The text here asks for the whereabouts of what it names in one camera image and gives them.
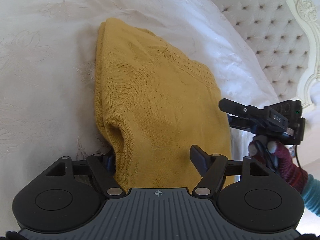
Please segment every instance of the person's arm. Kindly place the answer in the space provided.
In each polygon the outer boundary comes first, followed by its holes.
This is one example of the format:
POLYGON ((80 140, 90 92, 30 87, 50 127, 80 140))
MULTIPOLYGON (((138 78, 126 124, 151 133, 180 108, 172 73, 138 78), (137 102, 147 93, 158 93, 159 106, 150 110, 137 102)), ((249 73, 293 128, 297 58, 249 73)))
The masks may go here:
MULTIPOLYGON (((259 140, 261 144, 268 148, 271 154, 278 158, 277 168, 280 176, 295 190, 301 193, 305 207, 320 217, 320 181, 314 179, 312 175, 304 169, 297 167, 290 156, 289 150, 280 142, 269 141, 265 136, 255 136, 254 140, 259 140)), ((264 153, 256 149, 254 141, 249 144, 249 154, 258 161, 265 163, 264 153)))
POLYGON ((308 182, 301 193, 304 204, 308 210, 320 217, 320 181, 308 176, 308 182))

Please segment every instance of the sweater sleeve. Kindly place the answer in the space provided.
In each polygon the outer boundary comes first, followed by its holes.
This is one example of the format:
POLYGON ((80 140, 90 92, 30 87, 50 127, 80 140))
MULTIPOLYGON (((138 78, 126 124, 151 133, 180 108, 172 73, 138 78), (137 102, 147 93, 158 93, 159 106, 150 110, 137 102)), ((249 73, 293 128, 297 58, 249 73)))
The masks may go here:
POLYGON ((308 176, 307 184, 301 196, 306 208, 320 217, 320 181, 311 174, 308 176))

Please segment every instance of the hand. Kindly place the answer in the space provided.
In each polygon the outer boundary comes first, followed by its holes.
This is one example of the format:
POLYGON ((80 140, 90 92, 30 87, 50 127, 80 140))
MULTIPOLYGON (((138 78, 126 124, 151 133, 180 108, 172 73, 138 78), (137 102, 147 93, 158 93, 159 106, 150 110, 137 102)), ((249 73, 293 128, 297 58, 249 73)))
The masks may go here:
POLYGON ((268 141, 266 136, 255 136, 253 141, 249 144, 249 154, 263 164, 266 163, 266 159, 263 158, 264 154, 256 148, 257 144, 255 143, 255 140, 260 141, 259 144, 266 147, 271 155, 278 158, 276 168, 278 169, 280 176, 290 186, 301 193, 308 181, 308 173, 293 163, 289 150, 280 142, 268 141))

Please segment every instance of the ornate headboard frame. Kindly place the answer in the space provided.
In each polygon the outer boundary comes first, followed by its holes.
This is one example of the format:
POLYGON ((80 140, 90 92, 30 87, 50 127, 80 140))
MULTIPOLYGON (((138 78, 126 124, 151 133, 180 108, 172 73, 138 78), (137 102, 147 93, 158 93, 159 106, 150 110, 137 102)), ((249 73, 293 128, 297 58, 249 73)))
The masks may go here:
POLYGON ((309 41, 308 67, 301 75, 293 100, 302 102, 305 112, 315 108, 310 97, 310 88, 320 81, 320 27, 316 16, 316 7, 310 0, 285 0, 295 20, 307 35, 309 41))

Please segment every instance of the yellow sweater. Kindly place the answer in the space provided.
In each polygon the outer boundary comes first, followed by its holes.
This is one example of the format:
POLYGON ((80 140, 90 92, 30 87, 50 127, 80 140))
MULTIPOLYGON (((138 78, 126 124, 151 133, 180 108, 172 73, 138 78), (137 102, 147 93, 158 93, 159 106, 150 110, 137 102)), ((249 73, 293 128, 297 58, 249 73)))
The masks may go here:
POLYGON ((115 150, 124 190, 192 191, 201 179, 189 158, 193 144, 230 158, 228 120, 210 70, 152 32, 103 22, 95 80, 96 123, 115 150))

